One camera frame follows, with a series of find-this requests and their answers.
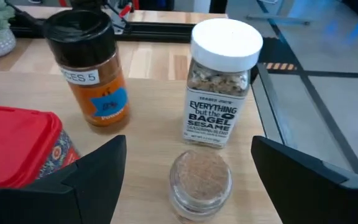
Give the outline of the black aluminium rig frame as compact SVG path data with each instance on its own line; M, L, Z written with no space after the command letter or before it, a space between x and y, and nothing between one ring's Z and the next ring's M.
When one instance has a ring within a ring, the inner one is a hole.
M42 23L45 19L29 21L23 16L9 19L10 29L17 38L43 39ZM116 41L166 42L189 44L194 24L130 22L130 28L116 34Z

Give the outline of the orange spice bottle black lid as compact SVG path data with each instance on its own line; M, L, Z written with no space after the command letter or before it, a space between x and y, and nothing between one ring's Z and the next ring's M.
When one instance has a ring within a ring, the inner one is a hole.
M105 12L58 12L44 21L44 37L87 122L110 126L128 117L114 27Z

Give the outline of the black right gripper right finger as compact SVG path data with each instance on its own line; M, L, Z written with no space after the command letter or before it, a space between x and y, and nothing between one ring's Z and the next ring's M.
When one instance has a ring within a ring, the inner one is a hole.
M358 224L358 174L263 136L250 151L283 224Z

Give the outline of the bagel seasoning jar white lid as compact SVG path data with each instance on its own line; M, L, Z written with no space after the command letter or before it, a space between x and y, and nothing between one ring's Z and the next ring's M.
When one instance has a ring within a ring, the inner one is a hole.
M250 85L250 71L263 46L259 31L228 18L202 21L191 31L183 137L224 147L237 123Z

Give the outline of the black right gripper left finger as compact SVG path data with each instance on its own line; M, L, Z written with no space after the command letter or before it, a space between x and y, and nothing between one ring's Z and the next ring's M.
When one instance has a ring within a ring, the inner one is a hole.
M118 135L21 189L0 189L0 224L110 224L126 167Z

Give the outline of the wooden desk shelf black frame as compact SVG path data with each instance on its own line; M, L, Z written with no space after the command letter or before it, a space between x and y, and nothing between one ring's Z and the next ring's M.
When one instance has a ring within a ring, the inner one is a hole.
M81 154L125 135L124 185L111 223L179 224L168 198L168 174L177 156L196 149L182 137L185 85L128 78L130 117L118 131L90 126L61 75L0 72L0 105L54 112ZM263 133L249 93L228 144L219 150L232 171L232 194L210 224L281 224L250 154L252 138Z

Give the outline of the black mat hazard stripes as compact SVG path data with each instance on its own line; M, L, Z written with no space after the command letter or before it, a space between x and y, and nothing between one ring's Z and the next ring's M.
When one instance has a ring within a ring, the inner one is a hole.
M265 65L267 70L296 70L298 62L291 48L280 39L264 37L258 62Z

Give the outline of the red-lidded patterned spice tin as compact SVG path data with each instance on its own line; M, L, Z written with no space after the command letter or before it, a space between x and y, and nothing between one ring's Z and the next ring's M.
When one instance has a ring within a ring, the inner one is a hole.
M53 112L0 106L0 189L18 189L80 158Z

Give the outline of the grey metal furniture leg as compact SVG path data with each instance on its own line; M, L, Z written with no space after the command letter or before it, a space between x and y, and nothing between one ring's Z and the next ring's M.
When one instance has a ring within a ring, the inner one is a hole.
M302 19L302 18L296 18L296 17L285 17L285 16L278 16L274 14L248 14L245 16L248 20L267 20L267 19L273 19L278 21L284 21L284 22L295 22L298 24L303 24L305 26L308 26L311 24L310 20Z

